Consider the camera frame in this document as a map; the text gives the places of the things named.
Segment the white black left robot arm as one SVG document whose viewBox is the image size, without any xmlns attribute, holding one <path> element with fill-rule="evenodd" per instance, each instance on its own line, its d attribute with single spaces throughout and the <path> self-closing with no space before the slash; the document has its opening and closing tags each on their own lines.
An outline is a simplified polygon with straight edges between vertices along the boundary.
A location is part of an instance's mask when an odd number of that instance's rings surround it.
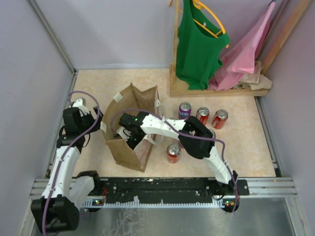
<svg viewBox="0 0 315 236">
<path fill-rule="evenodd" d="M 71 185 L 76 162 L 84 144 L 89 142 L 85 137 L 100 129 L 103 114 L 99 107 L 94 107 L 94 111 L 95 118 L 83 105 L 63 111 L 63 126 L 49 182 L 41 197 L 31 203 L 35 222 L 44 235 L 76 230 L 83 202 L 89 194 L 97 195 L 102 191 L 97 171 L 80 172 Z"/>
</svg>

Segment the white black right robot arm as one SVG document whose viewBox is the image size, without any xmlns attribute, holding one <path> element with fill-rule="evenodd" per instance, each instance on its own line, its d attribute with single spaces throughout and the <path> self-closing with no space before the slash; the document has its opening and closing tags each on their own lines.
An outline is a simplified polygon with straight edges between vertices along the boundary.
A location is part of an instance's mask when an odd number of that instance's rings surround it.
<svg viewBox="0 0 315 236">
<path fill-rule="evenodd" d="M 110 121 L 111 131 L 115 134 L 118 133 L 114 131 L 116 118 L 119 118 L 118 124 L 129 132 L 124 139 L 131 149 L 151 134 L 178 140 L 191 157 L 206 162 L 224 194 L 237 191 L 238 175 L 224 159 L 225 143 L 215 139 L 198 118 L 169 119 L 145 110 L 125 109 L 116 113 Z"/>
</svg>

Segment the red coca-cola can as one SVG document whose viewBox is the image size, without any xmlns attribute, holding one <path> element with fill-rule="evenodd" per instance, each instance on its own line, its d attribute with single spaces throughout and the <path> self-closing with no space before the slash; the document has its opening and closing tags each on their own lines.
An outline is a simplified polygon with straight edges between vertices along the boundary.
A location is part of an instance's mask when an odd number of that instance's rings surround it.
<svg viewBox="0 0 315 236">
<path fill-rule="evenodd" d="M 181 153 L 180 146 L 176 144 L 169 145 L 166 149 L 166 153 L 167 153 L 167 160 L 170 163 L 175 164 L 178 162 L 179 156 Z"/>
</svg>

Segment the red cola can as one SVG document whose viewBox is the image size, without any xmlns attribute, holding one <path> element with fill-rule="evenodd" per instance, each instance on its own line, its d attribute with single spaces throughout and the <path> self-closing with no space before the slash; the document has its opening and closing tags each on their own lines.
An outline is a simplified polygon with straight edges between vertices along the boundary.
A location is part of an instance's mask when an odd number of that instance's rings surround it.
<svg viewBox="0 0 315 236">
<path fill-rule="evenodd" d="M 215 129 L 222 129 L 228 119 L 228 112 L 224 109 L 219 109 L 216 111 L 214 118 L 212 120 L 212 126 Z"/>
</svg>

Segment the tan canvas tote bag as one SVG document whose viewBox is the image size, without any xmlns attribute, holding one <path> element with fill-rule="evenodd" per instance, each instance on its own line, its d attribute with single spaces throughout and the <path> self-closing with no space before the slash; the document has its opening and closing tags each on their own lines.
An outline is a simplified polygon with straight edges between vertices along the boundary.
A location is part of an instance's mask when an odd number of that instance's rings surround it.
<svg viewBox="0 0 315 236">
<path fill-rule="evenodd" d="M 120 117 L 125 109 L 131 108 L 161 115 L 158 87 L 154 86 L 141 91 L 130 84 L 117 93 L 106 109 L 100 129 L 105 138 L 105 143 L 118 165 L 144 172 L 152 147 L 159 143 L 160 138 L 156 139 L 155 135 L 147 135 L 136 147 L 129 147 L 124 138 L 121 136 L 114 137 L 114 133 L 121 127 L 119 125 Z"/>
</svg>

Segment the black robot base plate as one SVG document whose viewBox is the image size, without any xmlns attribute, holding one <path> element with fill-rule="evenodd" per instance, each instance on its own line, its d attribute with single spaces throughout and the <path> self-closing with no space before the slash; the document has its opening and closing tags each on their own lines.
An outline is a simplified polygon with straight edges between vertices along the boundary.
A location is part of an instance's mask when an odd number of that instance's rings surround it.
<svg viewBox="0 0 315 236">
<path fill-rule="evenodd" d="M 137 197 L 141 204 L 211 203 L 212 197 L 221 200 L 236 195 L 248 196 L 246 180 L 234 184 L 218 183 L 213 177 L 109 177 L 101 178 L 89 197 L 100 197 L 107 204 L 131 203 Z"/>
</svg>

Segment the red coke can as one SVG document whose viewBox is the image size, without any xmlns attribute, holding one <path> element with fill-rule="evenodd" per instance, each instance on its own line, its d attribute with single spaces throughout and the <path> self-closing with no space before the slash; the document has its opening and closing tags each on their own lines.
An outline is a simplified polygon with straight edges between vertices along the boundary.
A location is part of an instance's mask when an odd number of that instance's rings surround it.
<svg viewBox="0 0 315 236">
<path fill-rule="evenodd" d="M 209 109 L 206 107 L 200 107 L 196 112 L 196 117 L 203 125 L 206 125 L 208 122 L 210 112 Z"/>
</svg>

